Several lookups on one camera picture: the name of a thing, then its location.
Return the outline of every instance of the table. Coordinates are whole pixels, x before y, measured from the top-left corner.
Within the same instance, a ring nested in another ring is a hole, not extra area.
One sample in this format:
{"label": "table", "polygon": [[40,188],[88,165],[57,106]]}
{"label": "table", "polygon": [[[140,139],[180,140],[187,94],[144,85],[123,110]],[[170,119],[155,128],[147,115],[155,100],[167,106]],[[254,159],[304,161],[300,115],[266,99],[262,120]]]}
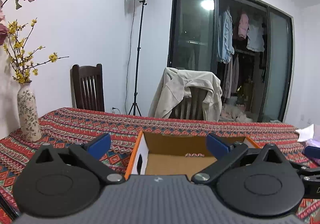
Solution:
{"label": "table", "polygon": [[[111,149],[101,161],[121,173],[124,173],[128,166],[140,130],[167,135],[206,136],[209,132],[215,132],[225,137],[249,136],[260,146],[266,143],[277,144],[284,155],[292,161],[316,167],[313,161],[302,154],[303,146],[296,142],[298,139],[298,134],[294,132],[296,128],[287,124],[154,119],[61,108],[41,117],[40,125],[42,138],[38,142],[24,142],[21,139],[20,129],[0,140],[0,192],[17,212],[17,205],[12,197],[12,185],[41,143],[48,142],[56,148],[63,148],[74,142],[85,143],[103,132],[110,132],[112,141]],[[305,199],[299,207],[297,216],[306,223],[312,223],[312,217],[319,207],[320,200]],[[0,208],[0,223],[10,222],[9,217]]]}

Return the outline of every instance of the pink shirt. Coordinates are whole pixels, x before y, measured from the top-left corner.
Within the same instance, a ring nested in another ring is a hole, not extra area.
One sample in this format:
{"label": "pink shirt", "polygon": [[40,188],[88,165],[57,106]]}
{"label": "pink shirt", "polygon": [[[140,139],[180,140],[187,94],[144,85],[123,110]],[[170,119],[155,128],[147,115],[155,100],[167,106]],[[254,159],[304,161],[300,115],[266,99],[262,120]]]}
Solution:
{"label": "pink shirt", "polygon": [[249,28],[249,18],[247,14],[242,13],[239,21],[238,36],[245,39]]}

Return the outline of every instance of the floral ceramic vase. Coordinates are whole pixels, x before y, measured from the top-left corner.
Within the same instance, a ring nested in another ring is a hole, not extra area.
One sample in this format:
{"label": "floral ceramic vase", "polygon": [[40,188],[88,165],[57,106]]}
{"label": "floral ceramic vase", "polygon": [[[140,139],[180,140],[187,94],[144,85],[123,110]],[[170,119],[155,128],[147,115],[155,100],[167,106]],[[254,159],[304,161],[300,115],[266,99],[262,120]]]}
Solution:
{"label": "floral ceramic vase", "polygon": [[23,139],[26,142],[36,142],[41,139],[41,131],[36,97],[30,90],[30,83],[20,84],[17,101]]}

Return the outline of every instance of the orange box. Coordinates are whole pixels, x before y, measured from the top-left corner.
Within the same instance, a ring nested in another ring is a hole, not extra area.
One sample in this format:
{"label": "orange box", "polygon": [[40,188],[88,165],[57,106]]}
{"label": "orange box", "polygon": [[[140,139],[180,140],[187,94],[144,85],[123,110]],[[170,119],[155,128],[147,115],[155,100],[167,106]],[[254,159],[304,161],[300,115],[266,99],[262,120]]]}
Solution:
{"label": "orange box", "polygon": [[[241,141],[251,148],[260,148],[248,137],[226,138],[228,142]],[[173,136],[140,131],[125,173],[175,175],[185,174],[188,179],[214,163],[217,159],[207,148],[205,136]],[[186,157],[186,154],[204,157]]]}

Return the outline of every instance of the tripod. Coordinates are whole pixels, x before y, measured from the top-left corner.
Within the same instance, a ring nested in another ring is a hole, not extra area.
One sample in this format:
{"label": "tripod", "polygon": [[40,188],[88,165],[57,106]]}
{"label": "tripod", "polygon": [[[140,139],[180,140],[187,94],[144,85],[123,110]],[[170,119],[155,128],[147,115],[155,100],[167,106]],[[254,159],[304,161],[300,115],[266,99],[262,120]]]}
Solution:
{"label": "tripod", "polygon": [[139,31],[139,42],[138,42],[138,52],[137,52],[137,66],[136,66],[136,81],[135,81],[135,85],[134,85],[134,101],[132,103],[131,109],[129,111],[129,115],[133,109],[133,115],[136,115],[136,108],[138,109],[139,115],[141,116],[138,104],[137,104],[137,83],[138,83],[138,66],[139,66],[139,54],[140,54],[140,40],[141,40],[141,29],[142,29],[142,18],[143,18],[143,9],[144,6],[147,5],[146,1],[142,1],[142,10],[141,10],[141,20],[140,20],[140,31]]}

